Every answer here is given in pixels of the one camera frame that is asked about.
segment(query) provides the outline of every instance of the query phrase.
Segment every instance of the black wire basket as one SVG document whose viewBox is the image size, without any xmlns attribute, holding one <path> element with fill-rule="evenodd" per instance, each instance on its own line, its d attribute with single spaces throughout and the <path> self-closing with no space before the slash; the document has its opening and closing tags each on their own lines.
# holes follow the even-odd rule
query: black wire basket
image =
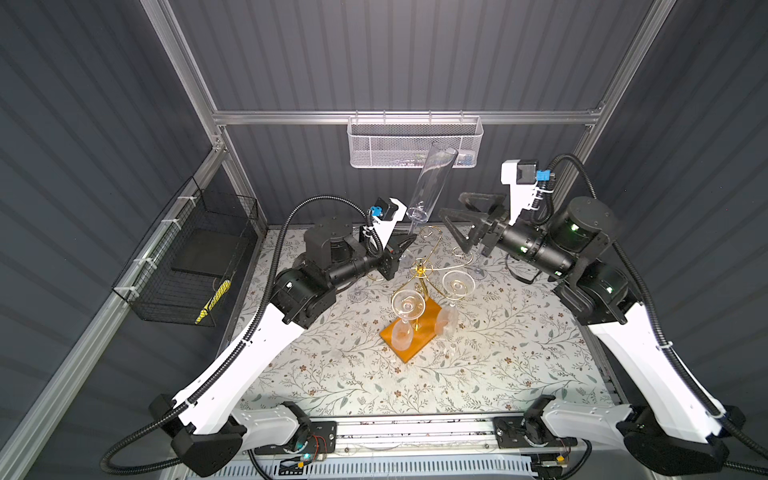
<svg viewBox="0 0 768 480">
<path fill-rule="evenodd" d="M 197 189 L 166 225 L 152 251 L 132 256 L 112 290 L 143 320 L 216 326 L 226 322 L 247 269 L 247 251 L 258 240 L 257 201 Z M 131 264 L 139 271 L 118 285 Z"/>
</svg>

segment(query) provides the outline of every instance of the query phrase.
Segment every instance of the dark wall panel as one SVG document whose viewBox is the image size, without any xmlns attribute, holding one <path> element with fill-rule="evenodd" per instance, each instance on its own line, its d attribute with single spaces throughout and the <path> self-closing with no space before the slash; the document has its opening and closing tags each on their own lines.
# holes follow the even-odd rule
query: dark wall panel
<svg viewBox="0 0 768 480">
<path fill-rule="evenodd" d="M 766 25 L 765 2 L 678 2 L 588 162 L 668 337 L 763 444 Z"/>
<path fill-rule="evenodd" d="M 571 110 L 650 0 L 171 4 L 220 110 Z"/>
<path fill-rule="evenodd" d="M 4 445 L 210 143 L 138 2 L 2 2 L 0 31 Z M 121 351 L 135 372 L 186 379 L 215 350 L 143 328 Z"/>
<path fill-rule="evenodd" d="M 352 168 L 343 126 L 233 126 L 229 132 L 271 224 L 281 224 L 301 200 L 317 194 L 341 195 L 362 207 L 373 205 L 377 197 L 396 197 L 407 204 L 419 178 L 419 169 Z M 477 166 L 452 170 L 432 220 L 438 220 L 441 207 L 459 208 L 461 192 L 508 193 L 500 180 L 505 160 L 548 161 L 571 151 L 583 133 L 580 125 L 485 127 Z M 315 223 L 337 214 L 360 220 L 342 204 L 315 202 L 293 221 Z"/>
</svg>

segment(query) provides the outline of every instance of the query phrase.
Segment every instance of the upside-down glass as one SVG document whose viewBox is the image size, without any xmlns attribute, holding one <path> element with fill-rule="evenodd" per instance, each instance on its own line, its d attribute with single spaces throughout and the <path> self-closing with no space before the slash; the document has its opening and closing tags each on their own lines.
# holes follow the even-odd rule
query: upside-down glass
<svg viewBox="0 0 768 480">
<path fill-rule="evenodd" d="M 395 350 L 407 350 L 413 342 L 411 321 L 418 319 L 426 310 L 426 302 L 421 293 L 415 290 L 400 290 L 392 297 L 392 311 L 399 317 L 392 328 L 392 347 Z"/>
<path fill-rule="evenodd" d="M 435 333 L 450 339 L 458 327 L 458 308 L 456 303 L 472 295 L 475 291 L 475 280 L 461 270 L 450 270 L 442 276 L 442 287 L 445 289 L 445 298 L 448 306 L 440 310 L 435 320 Z"/>
<path fill-rule="evenodd" d="M 432 144 L 406 210 L 406 215 L 411 219 L 410 233 L 429 220 L 457 156 L 458 150 L 454 147 L 442 142 Z"/>
</svg>

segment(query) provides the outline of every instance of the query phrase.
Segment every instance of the wooden board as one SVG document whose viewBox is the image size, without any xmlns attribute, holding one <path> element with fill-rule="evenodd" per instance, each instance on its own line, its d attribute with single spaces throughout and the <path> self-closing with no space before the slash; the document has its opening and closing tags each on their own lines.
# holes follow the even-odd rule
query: wooden board
<svg viewBox="0 0 768 480">
<path fill-rule="evenodd" d="M 431 298 L 427 299 L 424 315 L 421 315 L 418 320 L 419 328 L 416 328 L 413 332 L 413 342 L 411 342 L 411 346 L 406 350 L 397 350 L 392 347 L 392 328 L 400 321 L 400 319 L 396 319 L 394 322 L 390 323 L 381 331 L 381 333 L 379 333 L 379 335 L 404 363 L 408 363 L 416 353 L 419 353 L 427 343 L 435 338 L 435 320 L 437 320 L 437 315 L 440 313 L 440 310 L 442 310 L 442 307 L 438 305 L 437 302 Z"/>
</svg>

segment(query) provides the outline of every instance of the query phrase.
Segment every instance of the black wire mesh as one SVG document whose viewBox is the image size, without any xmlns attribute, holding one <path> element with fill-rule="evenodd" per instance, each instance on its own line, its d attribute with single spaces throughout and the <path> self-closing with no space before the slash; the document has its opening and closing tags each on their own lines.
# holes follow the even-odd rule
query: black wire mesh
<svg viewBox="0 0 768 480">
<path fill-rule="evenodd" d="M 174 220 L 162 220 L 165 223 L 164 232 L 147 259 L 132 259 L 126 265 L 124 272 L 132 263 L 140 263 L 133 282 L 127 286 L 116 283 L 113 291 L 147 321 L 199 326 L 215 326 L 218 319 L 226 321 L 230 312 L 224 307 L 223 299 L 226 295 L 237 296 L 240 286 L 234 284 L 234 277 L 243 253 L 258 239 L 257 212 L 257 201 L 252 197 L 198 189 Z M 197 230 L 243 239 L 237 243 L 221 278 L 173 268 L 187 241 Z M 225 280 L 233 284 L 213 307 L 206 309 Z"/>
</svg>

